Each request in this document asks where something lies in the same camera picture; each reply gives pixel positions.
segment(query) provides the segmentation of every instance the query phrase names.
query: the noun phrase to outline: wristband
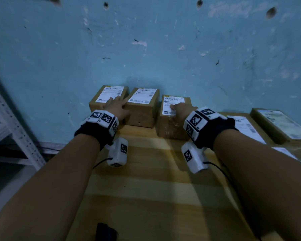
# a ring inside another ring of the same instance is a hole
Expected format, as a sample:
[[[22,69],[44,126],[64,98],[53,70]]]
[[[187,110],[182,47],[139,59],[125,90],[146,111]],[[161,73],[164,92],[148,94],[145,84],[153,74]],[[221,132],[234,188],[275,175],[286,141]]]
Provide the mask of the wristband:
[[[75,132],[95,137],[100,144],[100,150],[107,144],[112,144],[119,125],[118,118],[104,110],[94,110],[92,114],[81,122],[80,128]]]
[[[235,120],[227,118],[208,107],[202,107],[190,113],[183,128],[197,148],[210,148],[218,134],[226,129],[235,129]]]

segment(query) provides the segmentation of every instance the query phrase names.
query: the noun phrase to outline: forearm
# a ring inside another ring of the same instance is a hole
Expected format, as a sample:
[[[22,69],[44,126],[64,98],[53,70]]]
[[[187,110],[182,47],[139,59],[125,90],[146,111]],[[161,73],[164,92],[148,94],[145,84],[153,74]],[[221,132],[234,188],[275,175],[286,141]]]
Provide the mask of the forearm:
[[[64,240],[100,150],[79,134],[20,188],[0,212],[0,240]]]
[[[214,151],[285,240],[301,240],[301,163],[235,130]]]

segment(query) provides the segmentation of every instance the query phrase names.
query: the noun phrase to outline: wooden table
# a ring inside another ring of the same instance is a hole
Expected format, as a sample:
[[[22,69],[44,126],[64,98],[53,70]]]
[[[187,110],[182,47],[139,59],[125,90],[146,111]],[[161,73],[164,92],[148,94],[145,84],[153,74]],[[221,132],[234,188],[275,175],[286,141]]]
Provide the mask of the wooden table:
[[[95,240],[99,222],[116,229],[120,241],[255,240],[224,176],[214,167],[189,172],[180,151],[184,141],[134,126],[118,135],[129,142],[127,164],[93,170],[67,241]],[[107,154],[102,150],[96,162]],[[218,163],[211,150],[205,154]],[[262,240],[282,239],[272,233]]]

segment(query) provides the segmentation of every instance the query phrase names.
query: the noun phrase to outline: hand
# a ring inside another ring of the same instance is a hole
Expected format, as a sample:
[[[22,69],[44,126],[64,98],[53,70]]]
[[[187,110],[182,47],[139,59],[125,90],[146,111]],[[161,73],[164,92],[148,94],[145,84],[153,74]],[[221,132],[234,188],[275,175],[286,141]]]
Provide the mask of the hand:
[[[175,126],[184,125],[184,121],[189,114],[198,108],[182,102],[175,105],[170,105],[169,107],[176,111],[176,115],[170,118],[170,120],[175,123]]]
[[[102,106],[102,109],[114,114],[121,121],[130,114],[129,110],[124,110],[123,106],[128,101],[128,98],[121,100],[119,96],[115,99],[112,97]]]

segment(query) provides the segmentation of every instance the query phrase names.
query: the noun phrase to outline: white tracking module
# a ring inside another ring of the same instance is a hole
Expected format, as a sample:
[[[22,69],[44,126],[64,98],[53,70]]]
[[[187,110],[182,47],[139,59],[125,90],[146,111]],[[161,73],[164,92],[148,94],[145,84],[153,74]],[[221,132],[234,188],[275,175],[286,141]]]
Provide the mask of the white tracking module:
[[[122,137],[117,138],[113,144],[105,145],[109,149],[107,164],[112,167],[123,166],[127,162],[128,141]]]
[[[186,142],[182,146],[184,159],[192,173],[197,173],[208,168],[208,165],[203,163],[207,161],[206,156],[204,155],[206,149],[207,148],[205,147],[201,149],[197,148],[192,141]]]

